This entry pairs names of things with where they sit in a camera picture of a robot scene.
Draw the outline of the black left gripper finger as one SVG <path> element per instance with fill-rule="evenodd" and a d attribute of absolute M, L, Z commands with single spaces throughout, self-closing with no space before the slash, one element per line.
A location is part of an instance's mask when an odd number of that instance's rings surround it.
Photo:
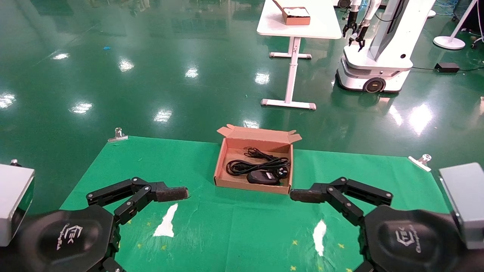
<path fill-rule="evenodd" d="M 102 272 L 126 272 L 126 270 L 119 265 L 115 260 L 115 255 L 119 251 L 119 244 L 121 240 L 120 227 L 114 226 L 111 228 L 109 241 L 107 244 L 107 251 L 101 260 Z"/>

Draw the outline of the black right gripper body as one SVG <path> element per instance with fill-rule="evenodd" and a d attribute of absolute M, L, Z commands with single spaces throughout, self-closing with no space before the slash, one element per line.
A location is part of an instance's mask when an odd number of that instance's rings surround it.
<path fill-rule="evenodd" d="M 461 251 L 450 214 L 381 205 L 363 219 L 363 256 L 374 272 L 451 272 Z"/>

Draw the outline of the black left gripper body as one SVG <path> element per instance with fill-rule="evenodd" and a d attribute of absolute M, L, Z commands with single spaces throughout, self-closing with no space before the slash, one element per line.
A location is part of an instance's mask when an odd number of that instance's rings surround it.
<path fill-rule="evenodd" d="M 27 218 L 17 232 L 17 271 L 101 272 L 114 222 L 99 206 Z"/>

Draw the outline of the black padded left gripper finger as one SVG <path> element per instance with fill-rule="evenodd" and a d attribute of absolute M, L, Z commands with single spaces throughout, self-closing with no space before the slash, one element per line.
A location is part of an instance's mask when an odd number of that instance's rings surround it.
<path fill-rule="evenodd" d="M 115 223 L 126 224 L 152 201 L 178 201 L 187 199 L 188 196 L 186 187 L 168 187 L 162 181 L 147 182 L 140 177 L 133 177 L 90 192 L 86 199 L 89 206 L 101 207 L 126 199 L 126 202 L 114 210 Z"/>

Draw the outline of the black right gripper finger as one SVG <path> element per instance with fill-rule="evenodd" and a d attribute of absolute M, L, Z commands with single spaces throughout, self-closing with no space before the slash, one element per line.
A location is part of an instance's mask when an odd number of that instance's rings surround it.
<path fill-rule="evenodd" d="M 363 262 L 354 270 L 355 272 L 373 272 L 373 258 L 370 255 L 368 236 L 365 228 L 360 227 L 358 234 L 359 253 L 363 256 Z"/>

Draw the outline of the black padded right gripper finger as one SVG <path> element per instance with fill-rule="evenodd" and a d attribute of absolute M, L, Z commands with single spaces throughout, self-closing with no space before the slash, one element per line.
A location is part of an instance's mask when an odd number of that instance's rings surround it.
<path fill-rule="evenodd" d="M 348 198 L 352 197 L 374 206 L 388 205 L 392 193 L 363 184 L 353 179 L 340 177 L 328 184 L 314 183 L 309 189 L 292 189 L 290 198 L 305 203 L 329 203 L 346 220 L 356 227 L 363 225 L 364 213 Z"/>

